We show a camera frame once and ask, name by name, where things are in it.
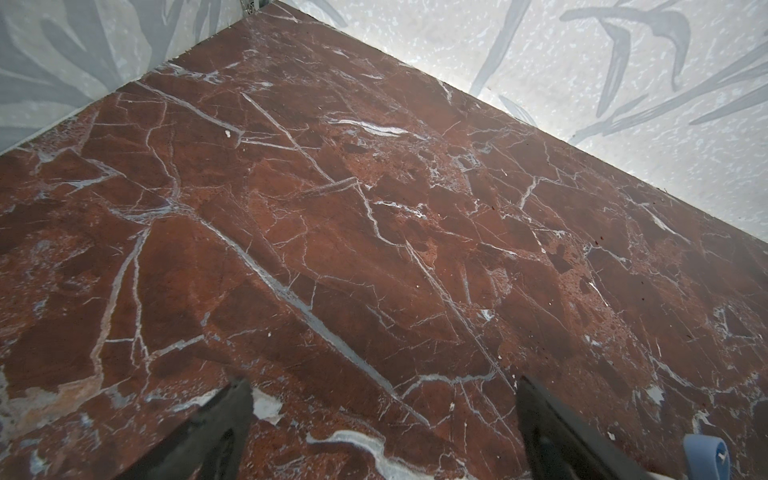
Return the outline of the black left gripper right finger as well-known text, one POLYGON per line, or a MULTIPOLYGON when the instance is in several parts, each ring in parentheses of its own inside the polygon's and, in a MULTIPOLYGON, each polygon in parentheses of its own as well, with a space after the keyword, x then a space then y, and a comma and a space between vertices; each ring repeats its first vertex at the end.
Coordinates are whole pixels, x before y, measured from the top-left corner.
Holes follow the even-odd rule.
POLYGON ((648 479, 650 475, 536 380, 516 394, 518 428, 534 479, 648 479))

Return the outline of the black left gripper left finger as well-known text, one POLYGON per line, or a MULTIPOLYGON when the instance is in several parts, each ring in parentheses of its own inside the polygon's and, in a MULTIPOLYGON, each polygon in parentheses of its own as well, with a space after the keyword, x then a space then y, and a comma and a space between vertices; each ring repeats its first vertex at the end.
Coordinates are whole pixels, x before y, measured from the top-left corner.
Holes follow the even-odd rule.
POLYGON ((235 378, 117 477, 235 479, 252 422, 253 393, 235 378))

